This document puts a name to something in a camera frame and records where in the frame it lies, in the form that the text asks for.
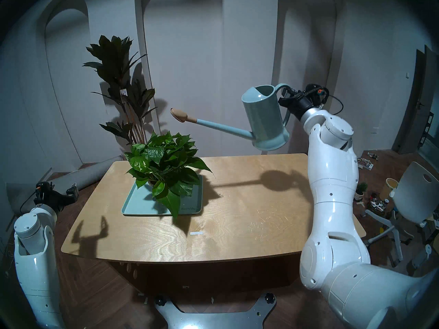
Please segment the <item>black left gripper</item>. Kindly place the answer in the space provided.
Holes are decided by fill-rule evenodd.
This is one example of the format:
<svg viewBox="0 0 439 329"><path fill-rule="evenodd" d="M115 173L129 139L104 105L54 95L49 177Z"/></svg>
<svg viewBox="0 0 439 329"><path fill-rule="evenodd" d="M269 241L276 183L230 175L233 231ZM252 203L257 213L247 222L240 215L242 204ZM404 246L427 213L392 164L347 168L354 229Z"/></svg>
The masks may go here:
<svg viewBox="0 0 439 329"><path fill-rule="evenodd" d="M67 195L61 195L54 191L54 184L52 182L45 182L45 190L36 191L34 204L47 205L52 209L64 209L69 205L70 197L78 197L79 192L76 183L73 183L67 189Z"/></svg>

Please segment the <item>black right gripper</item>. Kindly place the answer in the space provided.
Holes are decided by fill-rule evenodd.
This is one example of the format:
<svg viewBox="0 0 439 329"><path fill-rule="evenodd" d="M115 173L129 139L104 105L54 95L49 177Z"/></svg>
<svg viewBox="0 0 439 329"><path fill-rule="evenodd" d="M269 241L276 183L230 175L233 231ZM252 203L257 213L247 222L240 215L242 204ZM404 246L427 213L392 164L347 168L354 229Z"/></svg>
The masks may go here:
<svg viewBox="0 0 439 329"><path fill-rule="evenodd" d="M290 107L290 113L299 121L309 109L321 108L324 105L324 90L297 92L290 87L283 87L283 95L293 96L279 98L278 104L281 107Z"/></svg>

